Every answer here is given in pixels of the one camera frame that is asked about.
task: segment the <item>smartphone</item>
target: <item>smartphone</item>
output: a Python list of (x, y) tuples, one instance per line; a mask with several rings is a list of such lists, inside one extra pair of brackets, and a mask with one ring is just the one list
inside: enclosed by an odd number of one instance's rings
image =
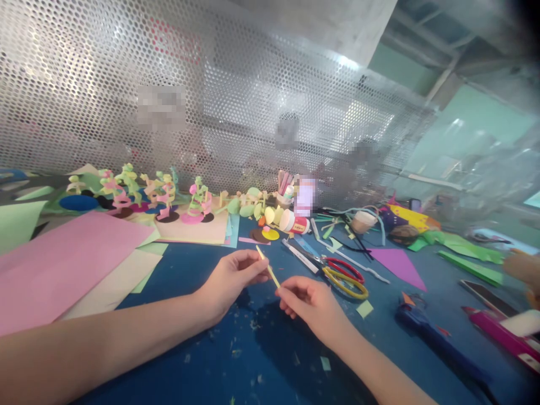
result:
[(461, 280), (460, 283), (465, 289), (469, 290), (469, 292), (479, 298), (490, 309), (498, 312), (499, 314), (507, 318), (519, 314), (515, 308), (504, 302), (483, 285), (467, 280)]

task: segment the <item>ceiling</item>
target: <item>ceiling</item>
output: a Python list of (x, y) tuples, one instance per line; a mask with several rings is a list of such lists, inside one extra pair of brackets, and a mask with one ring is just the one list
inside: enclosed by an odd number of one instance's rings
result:
[(381, 41), (540, 116), (536, 39), (505, 0), (398, 0)]

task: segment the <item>person's left hand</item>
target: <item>person's left hand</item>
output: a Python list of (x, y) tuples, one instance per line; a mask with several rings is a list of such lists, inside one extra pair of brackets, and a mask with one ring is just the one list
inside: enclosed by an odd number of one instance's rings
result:
[(244, 287), (268, 281), (268, 259), (261, 260), (255, 250), (237, 250), (222, 257), (214, 271), (195, 292), (208, 305), (210, 318), (219, 322)]

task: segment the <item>perforated screen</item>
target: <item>perforated screen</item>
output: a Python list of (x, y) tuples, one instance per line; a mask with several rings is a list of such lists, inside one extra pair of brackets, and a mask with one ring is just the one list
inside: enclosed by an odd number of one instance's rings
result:
[[(5, 0), (0, 22), (7, 167), (175, 166), (182, 187), (201, 175), (214, 192), (273, 191), (281, 168), (317, 177), (321, 203), (357, 206), (434, 119), (408, 90), (228, 2)], [(183, 129), (140, 123), (141, 86), (182, 89)]]

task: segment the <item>yellow circle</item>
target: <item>yellow circle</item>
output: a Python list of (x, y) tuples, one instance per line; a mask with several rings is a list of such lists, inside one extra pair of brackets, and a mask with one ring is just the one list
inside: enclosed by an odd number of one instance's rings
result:
[(268, 240), (278, 240), (280, 238), (280, 233), (275, 229), (270, 229), (268, 232), (262, 232), (263, 236)]

